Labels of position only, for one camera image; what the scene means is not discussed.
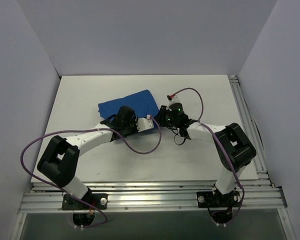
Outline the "blue surgical drape cloth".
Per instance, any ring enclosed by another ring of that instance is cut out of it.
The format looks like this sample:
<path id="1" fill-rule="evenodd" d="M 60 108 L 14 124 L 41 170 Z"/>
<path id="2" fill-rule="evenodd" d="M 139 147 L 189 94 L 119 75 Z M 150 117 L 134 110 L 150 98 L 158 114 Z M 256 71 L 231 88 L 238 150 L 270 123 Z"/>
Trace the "blue surgical drape cloth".
<path id="1" fill-rule="evenodd" d="M 133 119 L 133 115 L 136 115 L 139 118 L 144 118 L 147 115 L 155 117 L 159 112 L 157 103 L 148 89 L 133 93 L 122 98 L 99 103 L 98 111 L 100 116 L 105 120 L 110 116 L 115 115 L 111 119 L 111 121 L 113 123 L 121 124 L 125 123 L 125 117 L 121 116 L 119 113 L 122 106 L 126 106 L 134 110 L 134 113 L 132 113 L 131 110 L 123 111 L 124 114 L 128 113 L 128 121 Z"/>

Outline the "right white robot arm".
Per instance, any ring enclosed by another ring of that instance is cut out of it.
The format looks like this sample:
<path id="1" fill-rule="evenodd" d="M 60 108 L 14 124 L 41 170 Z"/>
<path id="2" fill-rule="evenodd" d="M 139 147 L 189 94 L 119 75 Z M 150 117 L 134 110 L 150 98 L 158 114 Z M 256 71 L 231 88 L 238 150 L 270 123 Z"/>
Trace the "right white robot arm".
<path id="1" fill-rule="evenodd" d="M 257 151 L 237 123 L 229 125 L 211 125 L 191 119 L 184 113 L 180 103 L 167 108 L 161 106 L 154 118 L 161 127 L 176 129 L 178 134 L 188 140 L 201 140 L 214 144 L 223 166 L 220 177 L 214 184 L 213 203 L 224 206 L 230 201 L 230 192 L 239 184 L 242 171 L 257 155 Z"/>

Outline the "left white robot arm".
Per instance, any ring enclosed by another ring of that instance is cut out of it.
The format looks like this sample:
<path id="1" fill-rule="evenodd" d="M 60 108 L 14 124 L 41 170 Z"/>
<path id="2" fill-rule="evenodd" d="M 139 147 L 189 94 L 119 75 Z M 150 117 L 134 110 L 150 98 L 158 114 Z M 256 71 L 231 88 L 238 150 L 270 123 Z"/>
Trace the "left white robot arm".
<path id="1" fill-rule="evenodd" d="M 93 202 L 91 190 L 76 177 L 80 155 L 95 147 L 117 140 L 119 136 L 127 137 L 137 132 L 138 117 L 128 107 L 120 107 L 113 114 L 97 124 L 96 131 L 62 138 L 52 137 L 44 150 L 37 170 L 59 188 L 72 194 L 73 204 L 80 210 L 87 209 Z"/>

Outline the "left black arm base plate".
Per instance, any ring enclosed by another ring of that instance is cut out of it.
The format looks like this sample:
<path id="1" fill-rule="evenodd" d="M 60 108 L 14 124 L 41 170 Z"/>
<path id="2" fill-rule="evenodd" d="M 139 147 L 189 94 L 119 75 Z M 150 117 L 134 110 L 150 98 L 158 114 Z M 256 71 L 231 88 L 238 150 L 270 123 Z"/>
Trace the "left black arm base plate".
<path id="1" fill-rule="evenodd" d="M 70 194 L 63 196 L 61 209 L 64 211 L 79 211 L 89 210 L 96 207 L 100 210 L 105 210 L 108 204 L 108 194 L 106 193 L 89 193 L 83 199 L 77 199 Z"/>

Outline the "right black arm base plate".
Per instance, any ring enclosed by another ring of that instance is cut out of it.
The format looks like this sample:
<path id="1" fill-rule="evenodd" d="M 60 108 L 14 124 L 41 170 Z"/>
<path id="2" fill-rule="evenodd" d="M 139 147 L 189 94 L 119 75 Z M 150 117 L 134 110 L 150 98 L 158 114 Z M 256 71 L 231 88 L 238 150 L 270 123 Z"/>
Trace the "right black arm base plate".
<path id="1" fill-rule="evenodd" d="M 238 207 L 241 196 L 238 191 L 221 194 L 218 191 L 198 191 L 196 193 L 199 208 L 230 208 Z"/>

